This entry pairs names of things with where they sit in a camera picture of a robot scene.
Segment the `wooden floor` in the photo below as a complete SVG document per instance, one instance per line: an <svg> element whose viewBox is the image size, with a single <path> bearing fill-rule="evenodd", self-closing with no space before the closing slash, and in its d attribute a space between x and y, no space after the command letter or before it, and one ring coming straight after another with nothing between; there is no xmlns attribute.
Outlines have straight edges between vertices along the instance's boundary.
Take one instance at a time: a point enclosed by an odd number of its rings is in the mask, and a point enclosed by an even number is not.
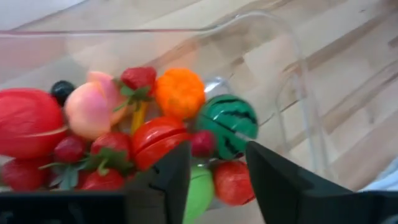
<svg viewBox="0 0 398 224"><path fill-rule="evenodd" d="M159 71L190 67L204 78L227 79L236 94L253 104L261 123L261 144L313 170L312 144L318 169L323 171L319 163L324 159L334 181L358 190L398 156L397 7L395 0L85 1L15 27L205 27L235 14L267 9L293 27L307 59L307 81L318 103L318 131L325 138L326 157L320 154L323 143L313 132L316 128L307 132L313 135L312 142L304 129L313 120L305 122L302 108L308 101L298 99L300 95L310 98L311 93L303 88L304 77L294 46L279 26L255 14L217 34L0 39L0 49L13 51L10 55L0 54L0 88L23 85L48 89L62 77L81 83L87 70L117 76L127 66L142 64L156 66ZM228 223L262 223L255 203L246 208L212 211L198 222L222 223L217 220L225 216L230 217Z"/></svg>

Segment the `dark berry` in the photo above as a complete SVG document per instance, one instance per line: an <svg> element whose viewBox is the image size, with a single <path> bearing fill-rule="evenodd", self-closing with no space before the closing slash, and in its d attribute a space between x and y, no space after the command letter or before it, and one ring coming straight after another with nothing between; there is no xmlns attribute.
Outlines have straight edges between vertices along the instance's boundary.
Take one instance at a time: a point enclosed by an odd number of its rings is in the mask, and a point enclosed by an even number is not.
<svg viewBox="0 0 398 224"><path fill-rule="evenodd" d="M78 136L64 138L54 149L55 159L60 162L74 163L83 158L85 142Z"/></svg>
<svg viewBox="0 0 398 224"><path fill-rule="evenodd" d="M68 96L75 90L75 86L65 80L56 82L51 87L51 95L57 99L60 106L64 106Z"/></svg>

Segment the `orange textured fruit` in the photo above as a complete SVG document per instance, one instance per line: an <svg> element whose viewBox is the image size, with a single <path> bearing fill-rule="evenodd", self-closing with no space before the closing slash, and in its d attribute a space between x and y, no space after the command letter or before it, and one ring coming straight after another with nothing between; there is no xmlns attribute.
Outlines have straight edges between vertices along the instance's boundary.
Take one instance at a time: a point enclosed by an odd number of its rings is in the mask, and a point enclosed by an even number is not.
<svg viewBox="0 0 398 224"><path fill-rule="evenodd" d="M205 102L205 85L187 68L171 68L156 80L156 102L166 116L194 117Z"/></svg>

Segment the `green fruit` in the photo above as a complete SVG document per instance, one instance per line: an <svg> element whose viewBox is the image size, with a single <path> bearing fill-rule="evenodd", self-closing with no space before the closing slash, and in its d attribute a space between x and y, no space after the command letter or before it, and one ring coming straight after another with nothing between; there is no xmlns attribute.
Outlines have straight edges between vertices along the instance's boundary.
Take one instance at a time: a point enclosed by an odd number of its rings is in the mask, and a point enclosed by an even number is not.
<svg viewBox="0 0 398 224"><path fill-rule="evenodd" d="M234 95L220 95L208 100L196 120L197 130L210 130L217 138L217 153L222 159L234 159L244 152L246 141L236 133L256 139L259 126L252 106Z"/></svg>
<svg viewBox="0 0 398 224"><path fill-rule="evenodd" d="M211 172L202 167L192 167L183 223L193 223L207 210L213 197L214 184Z"/></svg>

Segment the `blueberry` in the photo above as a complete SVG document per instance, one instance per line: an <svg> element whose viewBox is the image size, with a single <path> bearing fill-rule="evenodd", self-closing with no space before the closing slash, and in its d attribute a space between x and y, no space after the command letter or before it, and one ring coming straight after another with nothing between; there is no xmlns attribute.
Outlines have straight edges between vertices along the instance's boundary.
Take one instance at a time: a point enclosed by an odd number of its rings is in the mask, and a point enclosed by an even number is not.
<svg viewBox="0 0 398 224"><path fill-rule="evenodd" d="M57 99L57 102L60 106L64 106L65 101L67 100L68 96L75 90L75 86L65 80L61 80L56 82L51 87L51 95Z"/></svg>

